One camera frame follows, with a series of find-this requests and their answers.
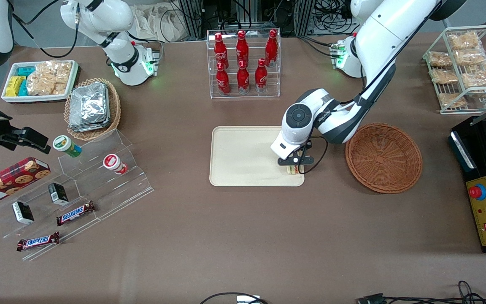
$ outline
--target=brown woven basket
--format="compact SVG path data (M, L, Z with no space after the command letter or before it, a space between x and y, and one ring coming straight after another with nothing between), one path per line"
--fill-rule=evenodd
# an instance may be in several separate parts
M112 131L113 129L116 129L117 125L119 125L119 120L121 119L121 103L119 102L119 95L117 95L116 89L113 87L113 84L111 84L108 80L102 78L88 79L79 83L78 85L76 85L76 87L84 87L86 85L92 84L95 81L102 82L108 87L108 100L110 102L110 117L112 119L112 123L106 128L85 132L74 132L71 128L67 128L67 132L69 132L72 137L79 140L94 140L95 138L102 136ZM67 97L67 101L65 101L65 112L63 114L67 124L69 124L70 102L71 96L69 95Z
M423 168L416 143L397 127L371 123L346 144L346 161L355 178L380 193L410 189Z

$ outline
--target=aluminum foil package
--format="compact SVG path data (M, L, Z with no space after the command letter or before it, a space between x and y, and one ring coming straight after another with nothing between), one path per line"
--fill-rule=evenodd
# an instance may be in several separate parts
M85 132L107 127L110 124L108 87L94 82L73 89L70 100L69 127L75 132Z

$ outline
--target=coca-cola bottle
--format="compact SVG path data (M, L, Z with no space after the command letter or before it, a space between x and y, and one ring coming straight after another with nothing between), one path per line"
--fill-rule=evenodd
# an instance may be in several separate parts
M238 42L235 45L235 52L239 60L245 60L248 66L248 43L245 40L245 31L238 31Z
M276 35L276 30L272 29L270 31L270 38L266 43L266 66L270 68L274 67L277 61L278 42Z
M238 61L238 90L239 94L246 95L251 90L251 87L248 84L248 71L247 71L247 63L245 60Z
M228 73L224 71L224 64L222 62L216 63L216 84L219 87L221 96L228 96L230 94L230 81Z
M222 62L224 68L228 69L228 51L226 50L226 45L222 42L221 33L215 33L215 59L217 62Z
M258 67L256 68L255 73L255 84L256 84L256 92L263 93L266 91L266 83L267 83L267 69L266 69L266 60L263 58L258 59Z

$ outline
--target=table surface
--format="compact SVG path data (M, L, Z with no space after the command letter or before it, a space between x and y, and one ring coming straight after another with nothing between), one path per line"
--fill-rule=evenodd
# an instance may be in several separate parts
M361 185L347 167L344 145L330 145L301 187L210 185L215 127L279 125L311 88L338 100L361 90L360 79L332 70L326 56L295 38L282 41L281 97L263 100L211 100L204 42L166 44L158 77L137 87L116 79L101 48L76 48L68 58L80 64L80 80L103 77L119 92L119 129L155 191L33 262L22 262L15 245L0 238L0 304L189 304L231 291L271 304L353 303L378 292L456 296L459 280L486 294L486 254L447 144L451 127L467 116L438 113L421 60L437 36L416 35L364 120L403 129L421 149L420 180L395 195ZM11 61L46 59L18 47ZM66 133L63 108L0 100L13 125L49 138ZM324 147L315 146L316 153ZM0 147L0 169L30 155L52 166L61 156Z

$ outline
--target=green can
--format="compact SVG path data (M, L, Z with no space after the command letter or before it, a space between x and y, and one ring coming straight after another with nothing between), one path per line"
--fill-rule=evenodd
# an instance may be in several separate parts
M68 136L60 135L54 139L52 144L58 151L69 154L70 157L77 157L81 153L81 147L75 144Z

